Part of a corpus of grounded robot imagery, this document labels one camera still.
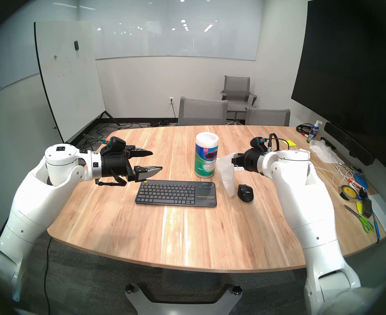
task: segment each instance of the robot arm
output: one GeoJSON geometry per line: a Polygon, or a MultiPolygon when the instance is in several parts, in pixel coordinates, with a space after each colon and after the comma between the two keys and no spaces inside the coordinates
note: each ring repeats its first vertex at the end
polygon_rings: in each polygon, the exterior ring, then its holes
{"type": "Polygon", "coordinates": [[[132,169],[130,158],[152,152],[126,145],[117,137],[104,143],[106,146],[100,152],[79,150],[68,144],[52,145],[18,187],[0,237],[0,277],[10,285],[14,300],[19,301],[27,257],[35,240],[55,221],[79,182],[95,179],[98,185],[125,186],[126,181],[119,175],[139,182],[162,169],[156,166],[132,169]],[[79,165],[79,158],[85,160],[86,169],[79,165]],[[110,176],[117,182],[99,181],[110,176]]]}
{"type": "Polygon", "coordinates": [[[362,302],[355,304],[355,295],[350,292],[361,286],[359,277],[342,256],[332,200],[316,174],[310,153],[305,150],[271,152],[271,142],[267,148],[265,142],[261,137],[252,139],[252,148],[234,155],[232,163],[274,181],[284,217],[303,249],[307,265],[304,288],[307,310],[311,314],[349,311],[352,307],[343,302],[346,298],[352,301],[353,307],[363,306],[362,302]]]}

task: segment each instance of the black keyboard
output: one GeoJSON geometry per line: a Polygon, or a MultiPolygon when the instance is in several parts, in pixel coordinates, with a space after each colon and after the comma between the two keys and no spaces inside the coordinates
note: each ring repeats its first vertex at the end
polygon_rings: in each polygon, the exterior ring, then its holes
{"type": "Polygon", "coordinates": [[[135,201],[137,204],[216,207],[215,183],[146,180],[140,184],[135,201]]]}

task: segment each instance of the gray mesh chair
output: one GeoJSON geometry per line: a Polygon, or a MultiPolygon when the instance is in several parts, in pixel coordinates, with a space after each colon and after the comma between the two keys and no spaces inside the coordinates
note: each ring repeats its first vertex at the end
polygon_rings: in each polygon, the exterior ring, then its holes
{"type": "Polygon", "coordinates": [[[289,109],[247,108],[246,125],[289,126],[289,109]]]}
{"type": "Polygon", "coordinates": [[[228,101],[228,112],[234,112],[234,121],[228,124],[237,124],[237,113],[245,113],[246,108],[253,106],[257,99],[255,94],[250,92],[250,77],[225,76],[224,90],[220,92],[222,100],[228,101]],[[249,96],[253,95],[253,102],[248,103],[249,96]]]}
{"type": "Polygon", "coordinates": [[[181,97],[178,126],[225,125],[228,101],[202,100],[181,97]]]}

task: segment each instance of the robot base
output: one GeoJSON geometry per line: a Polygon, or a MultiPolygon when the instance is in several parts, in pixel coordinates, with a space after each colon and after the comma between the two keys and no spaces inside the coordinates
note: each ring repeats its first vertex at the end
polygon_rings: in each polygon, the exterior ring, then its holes
{"type": "Polygon", "coordinates": [[[162,304],[151,302],[134,283],[126,286],[125,294],[138,314],[144,315],[228,315],[242,296],[240,287],[230,287],[214,304],[162,304]]]}

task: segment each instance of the gray carpet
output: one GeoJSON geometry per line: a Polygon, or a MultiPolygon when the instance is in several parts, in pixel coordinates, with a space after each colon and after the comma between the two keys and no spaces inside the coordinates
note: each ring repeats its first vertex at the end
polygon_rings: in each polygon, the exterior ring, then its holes
{"type": "MultiPolygon", "coordinates": [[[[117,130],[115,124],[98,130],[104,125],[97,125],[89,135],[100,137],[100,133],[107,137],[117,130]]],[[[94,150],[99,146],[100,143],[94,144],[94,150]]],[[[45,232],[31,252],[27,279],[17,304],[18,308],[39,315],[47,314],[43,279],[49,239],[45,232]]],[[[153,268],[83,252],[53,239],[49,249],[46,290],[53,315],[136,315],[124,294],[125,285],[129,283],[138,284],[154,302],[176,303],[215,302],[228,284],[238,285],[243,289],[243,296],[230,315],[306,314],[303,299],[305,279],[306,269],[237,274],[153,268]]]]}

